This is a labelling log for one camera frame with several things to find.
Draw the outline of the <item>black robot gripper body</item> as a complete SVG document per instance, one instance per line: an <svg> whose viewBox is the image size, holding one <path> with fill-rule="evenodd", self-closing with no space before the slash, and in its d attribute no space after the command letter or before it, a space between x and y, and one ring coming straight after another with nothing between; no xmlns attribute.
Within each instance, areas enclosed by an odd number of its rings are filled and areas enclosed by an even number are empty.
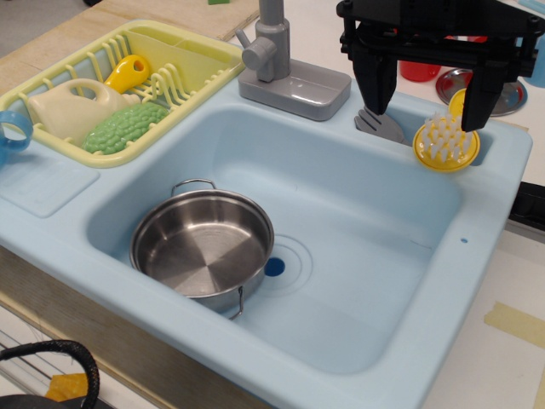
<svg viewBox="0 0 545 409"><path fill-rule="evenodd" d="M352 41L395 42L399 60L476 67L505 66L507 79L532 75L544 19L501 1L341 1L336 13L344 32L341 50L349 60ZM413 41L398 34L415 35ZM486 36L484 44L441 39Z"/></svg>

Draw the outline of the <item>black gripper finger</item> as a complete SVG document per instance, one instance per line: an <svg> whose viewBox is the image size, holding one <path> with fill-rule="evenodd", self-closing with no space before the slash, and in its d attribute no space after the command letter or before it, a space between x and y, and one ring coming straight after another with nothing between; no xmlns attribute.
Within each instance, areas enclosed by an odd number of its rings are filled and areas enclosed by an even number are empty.
<svg viewBox="0 0 545 409"><path fill-rule="evenodd" d="M365 106L375 114L383 114L397 86L398 57L393 41L362 43L352 41L349 57Z"/></svg>
<svg viewBox="0 0 545 409"><path fill-rule="evenodd" d="M489 64L473 69L463 102L463 130L474 131L485 127L501 96L505 79L505 66Z"/></svg>

